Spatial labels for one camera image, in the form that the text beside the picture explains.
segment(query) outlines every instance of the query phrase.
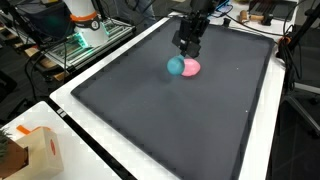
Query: wire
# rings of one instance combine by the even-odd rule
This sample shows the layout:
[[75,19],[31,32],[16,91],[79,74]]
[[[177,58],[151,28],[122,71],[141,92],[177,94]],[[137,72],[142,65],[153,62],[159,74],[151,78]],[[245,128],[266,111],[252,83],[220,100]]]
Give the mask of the wire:
[[28,81],[29,81],[29,83],[31,84],[33,99],[34,99],[35,101],[38,101],[38,100],[37,100],[37,96],[36,96],[36,91],[35,91],[35,88],[34,88],[34,84],[33,84],[32,80],[31,80],[31,77],[30,77],[29,74],[28,74],[28,64],[30,63],[30,61],[31,61],[31,59],[32,59],[33,56],[29,57],[28,61],[27,61],[26,64],[24,65],[24,73],[26,74],[26,76],[27,76],[27,78],[28,78]]
[[247,25],[242,24],[241,22],[235,20],[234,18],[232,18],[232,17],[229,16],[228,14],[226,14],[226,16],[227,16],[229,19],[231,19],[232,21],[234,21],[234,22],[236,22],[236,23],[238,23],[238,24],[240,24],[240,25],[242,25],[242,26],[244,26],[244,27],[246,27],[246,28],[248,28],[248,29],[251,29],[251,30],[253,30],[253,31],[257,31],[257,32],[260,32],[260,33],[263,33],[263,34],[269,34],[269,35],[273,35],[273,36],[283,36],[282,34],[269,33],[269,32],[265,32],[265,31],[261,31],[261,30],[252,28],[252,27],[250,27],[250,26],[247,26]]
[[312,2],[312,5],[311,5],[311,8],[310,9],[313,9],[313,6],[314,6],[314,3],[316,2],[316,0],[313,0]]
[[265,36],[265,35],[262,34],[262,33],[259,33],[259,32],[256,32],[256,31],[250,31],[250,30],[248,30],[248,29],[243,29],[243,28],[238,28],[238,27],[229,27],[229,29],[241,30],[241,31],[249,32],[249,33],[252,33],[252,34],[259,35],[259,36],[267,37],[267,36]]
[[288,21],[288,18],[290,15],[293,14],[294,10],[296,9],[296,7],[298,7],[299,5],[301,5],[302,3],[306,2],[306,0],[302,0],[301,2],[297,3],[294,7],[291,8],[291,10],[289,11],[289,13],[287,14],[285,20],[284,20],[284,24],[283,24],[283,38],[280,40],[279,42],[279,55],[280,58],[283,59],[283,61],[285,62],[285,66],[286,66],[286,74],[285,74],[285,90],[286,91],[292,91],[295,88],[295,75],[297,76],[298,79],[302,78],[302,52],[301,52],[301,45],[300,43],[298,43],[299,45],[299,51],[300,51],[300,69],[298,70],[297,66],[295,65],[294,61],[293,61],[293,52],[289,49],[288,44],[289,42],[287,41],[287,39],[289,39],[288,35],[289,35],[289,30],[290,28],[293,28],[293,25],[290,25],[287,29],[286,29],[286,23]]
[[230,4],[230,5],[227,5],[227,7],[231,7],[231,8],[226,12],[221,12],[219,10],[216,10],[217,12],[221,12],[221,14],[219,16],[214,16],[213,14],[211,14],[210,16],[212,16],[214,18],[221,18],[221,17],[226,16],[227,14],[229,14],[233,10],[233,5]]
[[154,2],[156,2],[156,0],[151,1],[151,2],[144,8],[144,10],[141,12],[141,14],[145,13],[145,12],[148,10],[148,8],[149,8]]
[[128,25],[125,25],[125,24],[116,24],[116,23],[114,23],[113,19],[111,18],[111,15],[110,15],[110,9],[109,9],[108,3],[105,2],[105,1],[102,1],[102,3],[107,6],[107,11],[106,11],[106,13],[108,14],[108,17],[109,17],[108,19],[111,21],[111,23],[112,23],[114,26],[134,27],[134,26],[128,26]]
[[301,44],[300,44],[300,42],[298,42],[298,47],[299,47],[299,61],[300,61],[300,76],[301,76],[301,78],[302,78],[302,50],[301,50]]
[[287,23],[287,21],[288,21],[288,18],[289,18],[289,16],[294,12],[294,10],[296,9],[296,7],[298,7],[298,6],[300,6],[300,4],[302,4],[302,3],[304,3],[304,2],[306,2],[307,0],[302,0],[302,1],[300,1],[299,3],[297,3],[294,7],[292,7],[291,8],[291,10],[289,11],[289,13],[288,13],[288,15],[287,15],[287,17],[284,19],[284,24],[283,24],[283,36],[285,37],[287,34],[286,34],[286,23]]
[[63,43],[64,44],[64,67],[63,67],[63,84],[65,83],[65,79],[66,79],[66,73],[67,73],[67,45],[66,43]]
[[18,35],[20,41],[23,43],[22,38],[21,38],[20,33],[19,33],[19,30],[18,30],[17,25],[16,25],[16,20],[15,20],[14,18],[12,19],[12,26],[13,26],[14,29],[16,30],[17,35]]

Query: black mat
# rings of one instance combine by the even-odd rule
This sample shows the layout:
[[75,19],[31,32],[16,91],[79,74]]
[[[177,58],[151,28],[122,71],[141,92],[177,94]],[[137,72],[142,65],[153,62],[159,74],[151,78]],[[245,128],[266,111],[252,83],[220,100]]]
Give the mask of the black mat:
[[171,19],[72,94],[180,178],[236,179],[274,42],[210,25],[200,74],[173,77],[166,63],[179,53],[171,43],[179,23]]

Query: ball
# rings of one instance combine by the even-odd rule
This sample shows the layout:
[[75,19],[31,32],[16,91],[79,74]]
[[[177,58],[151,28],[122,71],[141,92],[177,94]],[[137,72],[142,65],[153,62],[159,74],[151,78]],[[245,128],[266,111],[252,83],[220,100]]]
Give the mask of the ball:
[[181,55],[171,58],[167,63],[167,69],[172,75],[181,75],[184,67],[184,57]]
[[195,76],[201,69],[201,65],[198,61],[194,59],[185,59],[184,60],[184,71],[182,72],[182,76],[190,77]]

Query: table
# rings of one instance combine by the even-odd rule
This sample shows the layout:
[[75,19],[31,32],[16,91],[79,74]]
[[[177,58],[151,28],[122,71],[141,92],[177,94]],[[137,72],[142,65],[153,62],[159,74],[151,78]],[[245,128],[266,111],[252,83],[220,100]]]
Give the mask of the table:
[[[233,6],[234,9],[229,14],[233,18],[237,18],[241,10],[248,9],[247,5],[234,4]],[[292,21],[287,23],[287,26],[293,24],[295,21],[295,14]],[[147,29],[145,32],[141,33],[109,56],[103,58],[91,68],[50,95],[50,98],[55,103],[65,110],[65,112],[73,118],[76,123],[84,128],[86,132],[88,132],[98,143],[100,143],[102,147],[104,147],[139,180],[173,180],[178,178],[134,146],[97,115],[88,110],[84,105],[78,102],[70,92],[87,78],[95,74],[134,44],[142,40],[145,36],[157,29],[167,20],[167,18],[160,20],[157,24]],[[222,24],[222,22],[222,18],[211,21],[212,24]],[[261,26],[255,22],[250,22],[248,25],[263,31],[282,34],[283,22],[274,20],[272,21],[272,24],[273,25],[270,27]],[[234,22],[231,22],[230,26],[241,27],[241,25]],[[276,49],[277,48],[275,47],[262,86],[258,107],[256,109],[239,177],[240,180],[260,180],[265,179],[266,176],[273,132],[285,75],[283,61],[277,59],[274,55]]]
[[121,180],[118,175],[45,102],[40,102],[5,125],[11,138],[23,136],[18,125],[32,130],[46,126],[57,134],[64,171],[53,180]]

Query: blue ball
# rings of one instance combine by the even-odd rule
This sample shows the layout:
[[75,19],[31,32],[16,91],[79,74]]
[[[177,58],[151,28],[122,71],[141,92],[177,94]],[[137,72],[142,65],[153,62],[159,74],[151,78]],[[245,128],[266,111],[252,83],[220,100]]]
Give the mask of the blue ball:
[[167,63],[167,69],[172,75],[181,75],[184,71],[184,57],[175,56]]

